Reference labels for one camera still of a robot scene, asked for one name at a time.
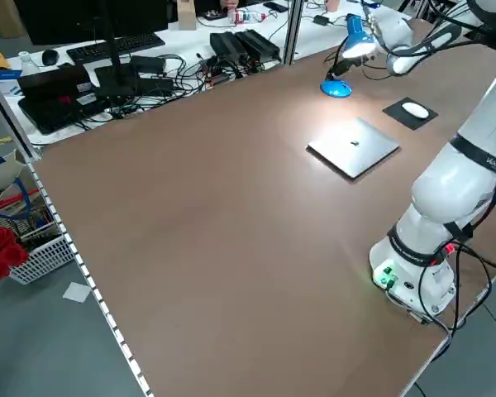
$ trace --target floor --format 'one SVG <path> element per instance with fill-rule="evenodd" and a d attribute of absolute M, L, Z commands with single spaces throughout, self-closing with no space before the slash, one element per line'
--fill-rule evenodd
<path fill-rule="evenodd" d="M 398 0 L 385 3 L 396 7 Z M 0 49 L 13 56 L 44 47 L 22 37 L 0 39 Z M 11 149 L 0 146 L 0 155 Z M 0 396 L 143 395 L 93 297 L 83 304 L 62 298 L 72 281 L 84 283 L 75 264 L 28 286 L 0 282 Z M 496 397 L 496 287 L 417 383 L 427 397 Z M 415 387 L 407 395 L 422 397 Z"/>
<path fill-rule="evenodd" d="M 143 396 L 94 297 L 62 298 L 72 281 L 84 284 L 75 263 L 0 281 L 1 397 Z"/>

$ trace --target brown table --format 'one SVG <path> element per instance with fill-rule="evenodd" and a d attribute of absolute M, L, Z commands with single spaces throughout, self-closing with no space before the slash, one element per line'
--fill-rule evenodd
<path fill-rule="evenodd" d="M 392 397 L 444 337 L 387 301 L 368 253 L 493 81 L 496 53 L 449 50 L 378 82 L 355 70 L 347 99 L 321 93 L 325 56 L 111 122 L 36 163 L 157 396 Z M 439 117 L 410 131 L 381 112 L 406 96 Z M 305 148 L 353 117 L 402 150 L 349 182 Z M 475 245 L 496 260 L 496 210 Z M 466 307 L 485 278 L 470 258 L 462 268 Z"/>

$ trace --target keyboard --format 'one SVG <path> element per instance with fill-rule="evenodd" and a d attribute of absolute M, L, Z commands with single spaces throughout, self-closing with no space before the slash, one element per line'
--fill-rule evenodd
<path fill-rule="evenodd" d="M 147 33 L 139 36 L 128 36 L 116 39 L 116 45 L 120 55 L 124 55 L 134 51 L 159 47 L 165 45 L 165 42 L 154 33 Z M 66 53 L 76 65 L 88 64 L 90 62 L 110 58 L 108 44 L 106 42 L 72 48 L 66 50 Z"/>

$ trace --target black mouse pad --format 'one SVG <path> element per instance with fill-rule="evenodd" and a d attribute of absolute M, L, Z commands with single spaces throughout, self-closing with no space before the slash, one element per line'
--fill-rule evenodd
<path fill-rule="evenodd" d="M 404 110 L 403 103 L 406 102 L 417 103 L 421 105 L 423 108 L 425 108 L 430 114 L 428 115 L 427 118 L 415 117 Z M 414 101 L 413 99 L 408 97 L 406 97 L 405 99 L 401 99 L 400 101 L 394 103 L 391 106 L 388 106 L 383 110 L 383 112 L 386 113 L 388 116 L 393 117 L 395 120 L 397 120 L 398 122 L 400 122 L 401 124 L 412 130 L 417 130 L 419 127 L 424 126 L 427 122 L 437 117 L 437 113 L 435 113 L 433 110 L 424 106 L 422 103 Z"/>

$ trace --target laptop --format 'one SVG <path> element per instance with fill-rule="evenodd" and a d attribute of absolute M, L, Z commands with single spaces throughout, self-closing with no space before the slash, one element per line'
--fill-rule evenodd
<path fill-rule="evenodd" d="M 334 130 L 308 144 L 344 174 L 354 179 L 399 148 L 399 144 L 360 118 L 339 122 Z"/>

